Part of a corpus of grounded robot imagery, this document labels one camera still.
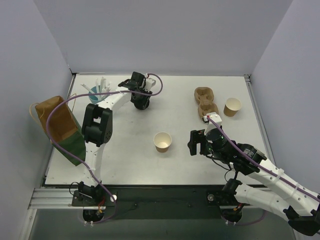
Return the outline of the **black coffee lid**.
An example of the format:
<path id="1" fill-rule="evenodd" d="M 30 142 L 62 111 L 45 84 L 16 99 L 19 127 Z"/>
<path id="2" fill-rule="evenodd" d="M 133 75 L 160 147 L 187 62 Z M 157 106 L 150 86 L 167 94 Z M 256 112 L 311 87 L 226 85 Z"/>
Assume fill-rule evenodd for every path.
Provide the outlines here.
<path id="1" fill-rule="evenodd" d="M 137 101 L 136 103 L 134 103 L 134 106 L 136 109 L 138 110 L 145 110 L 149 107 L 150 105 L 150 101 Z"/>

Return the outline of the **brown paper coffee cup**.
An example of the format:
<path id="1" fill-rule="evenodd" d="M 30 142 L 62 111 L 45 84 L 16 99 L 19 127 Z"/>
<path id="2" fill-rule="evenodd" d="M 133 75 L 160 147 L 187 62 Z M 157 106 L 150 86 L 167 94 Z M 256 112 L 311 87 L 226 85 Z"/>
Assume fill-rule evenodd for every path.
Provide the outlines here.
<path id="1" fill-rule="evenodd" d="M 165 153 L 172 144 L 172 137 L 167 132 L 158 132 L 153 138 L 153 144 L 159 153 Z"/>

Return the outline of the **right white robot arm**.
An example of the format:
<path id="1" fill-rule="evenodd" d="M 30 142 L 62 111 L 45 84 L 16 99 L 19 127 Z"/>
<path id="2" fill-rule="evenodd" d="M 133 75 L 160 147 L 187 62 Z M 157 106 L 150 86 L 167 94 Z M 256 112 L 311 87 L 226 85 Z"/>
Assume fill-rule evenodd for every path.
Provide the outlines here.
<path id="1" fill-rule="evenodd" d="M 192 156 L 201 154 L 221 161 L 269 189 L 264 192 L 233 178 L 221 192 L 225 203 L 237 201 L 259 207 L 283 218 L 305 236 L 320 232 L 319 193 L 294 181 L 254 146 L 229 139 L 220 128 L 192 130 L 187 146 Z"/>

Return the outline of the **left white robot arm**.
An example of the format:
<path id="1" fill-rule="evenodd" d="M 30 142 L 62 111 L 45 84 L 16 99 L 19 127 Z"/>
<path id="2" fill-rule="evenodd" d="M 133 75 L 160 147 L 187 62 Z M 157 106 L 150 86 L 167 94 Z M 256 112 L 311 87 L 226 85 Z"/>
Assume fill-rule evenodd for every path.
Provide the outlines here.
<path id="1" fill-rule="evenodd" d="M 128 102 L 139 110 L 147 109 L 155 84 L 148 75 L 133 72 L 131 78 L 118 84 L 114 94 L 97 104 L 87 105 L 82 124 L 87 170 L 74 192 L 74 206 L 96 206 L 105 199 L 106 191 L 100 186 L 101 167 L 104 148 L 113 133 L 113 113 Z"/>

